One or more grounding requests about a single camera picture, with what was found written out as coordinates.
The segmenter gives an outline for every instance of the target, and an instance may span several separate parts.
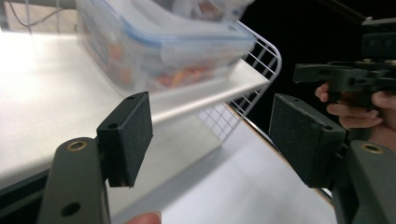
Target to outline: person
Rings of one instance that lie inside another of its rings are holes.
[[[148,212],[131,218],[125,224],[161,224],[160,212]]]
[[[315,95],[321,102],[329,100],[329,83],[319,86]],[[353,94],[343,93],[337,103],[327,105],[330,114],[339,117],[341,126],[351,128],[371,128],[369,141],[388,147],[396,152],[396,95],[386,91],[378,91],[372,95],[373,105],[377,109],[367,111],[366,108],[349,105]]]

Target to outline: white shelf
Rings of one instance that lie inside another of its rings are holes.
[[[2,33],[0,49],[1,189],[49,168],[62,142],[95,137],[96,127],[123,96],[74,35]],[[228,79],[188,91],[151,94],[154,126],[266,83],[265,77],[241,61]]]

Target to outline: dark background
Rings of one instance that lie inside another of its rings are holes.
[[[242,22],[273,43],[280,51],[283,66],[276,81],[247,116],[267,133],[276,92],[295,96],[326,114],[325,104],[314,95],[320,83],[294,84],[296,63],[327,63],[361,60],[359,20],[342,10],[326,7],[320,0],[256,0]],[[396,17],[396,0],[341,0],[363,17]]]

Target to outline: brass screw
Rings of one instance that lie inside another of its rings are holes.
[[[382,149],[381,147],[378,146],[374,146],[372,144],[361,144],[361,148],[363,148],[364,150],[373,153],[373,154],[382,154],[384,153],[384,149]]]
[[[75,151],[82,150],[87,145],[88,145],[88,143],[86,141],[76,141],[76,142],[72,142],[69,145],[67,145],[66,149],[68,151],[75,152]]]

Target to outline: container lid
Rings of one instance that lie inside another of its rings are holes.
[[[234,23],[189,20],[172,14],[152,0],[103,0],[130,38],[145,45],[172,42],[237,41],[255,38]]]

